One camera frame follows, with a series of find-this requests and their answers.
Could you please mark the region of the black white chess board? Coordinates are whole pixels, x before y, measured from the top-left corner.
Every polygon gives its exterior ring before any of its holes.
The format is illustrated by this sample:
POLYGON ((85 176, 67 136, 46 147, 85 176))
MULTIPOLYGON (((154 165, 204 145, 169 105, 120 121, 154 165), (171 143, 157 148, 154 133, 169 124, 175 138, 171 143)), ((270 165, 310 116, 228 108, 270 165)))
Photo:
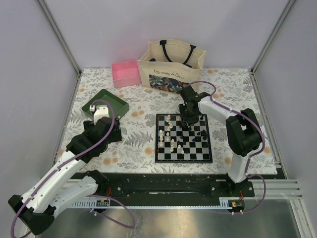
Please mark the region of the black white chess board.
POLYGON ((179 114, 171 114, 170 120, 168 114, 156 115, 156 148, 155 162, 156 163, 212 163, 211 141, 209 133, 208 118, 205 115, 205 120, 201 120, 186 128, 181 125, 179 114), (171 130, 168 130, 169 125, 173 125, 171 130), (160 134, 163 131, 163 146, 159 145, 160 134), (207 140, 201 137, 201 131, 206 130, 207 140))

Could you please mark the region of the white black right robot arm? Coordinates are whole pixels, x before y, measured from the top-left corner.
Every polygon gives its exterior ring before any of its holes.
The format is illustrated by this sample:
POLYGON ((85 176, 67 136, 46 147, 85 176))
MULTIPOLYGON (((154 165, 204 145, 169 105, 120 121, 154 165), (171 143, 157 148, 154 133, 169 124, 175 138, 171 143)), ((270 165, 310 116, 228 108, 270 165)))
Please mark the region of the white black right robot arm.
POLYGON ((179 111, 183 125, 193 125, 201 114, 205 114, 226 126, 233 156, 225 190, 229 195, 237 196, 243 191, 242 183, 249 178, 251 158, 265 148, 265 138, 254 112, 251 109, 233 110, 214 101, 209 95, 184 96, 179 111))

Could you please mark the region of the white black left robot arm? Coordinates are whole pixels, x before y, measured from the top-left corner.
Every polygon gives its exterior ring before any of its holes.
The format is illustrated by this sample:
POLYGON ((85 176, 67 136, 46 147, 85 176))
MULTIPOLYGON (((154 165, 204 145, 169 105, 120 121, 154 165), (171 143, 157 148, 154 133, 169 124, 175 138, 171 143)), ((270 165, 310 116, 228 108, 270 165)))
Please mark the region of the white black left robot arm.
POLYGON ((78 200, 90 196, 106 196, 108 179, 98 170, 88 171, 75 185, 60 191, 68 180, 93 158, 105 152, 108 145, 122 140, 119 118, 112 106, 103 100, 90 105, 93 120, 84 121, 84 132, 73 137, 66 151, 41 180, 23 195, 13 195, 8 203, 15 212, 10 235, 14 237, 17 220, 30 234, 40 235, 55 218, 78 200))

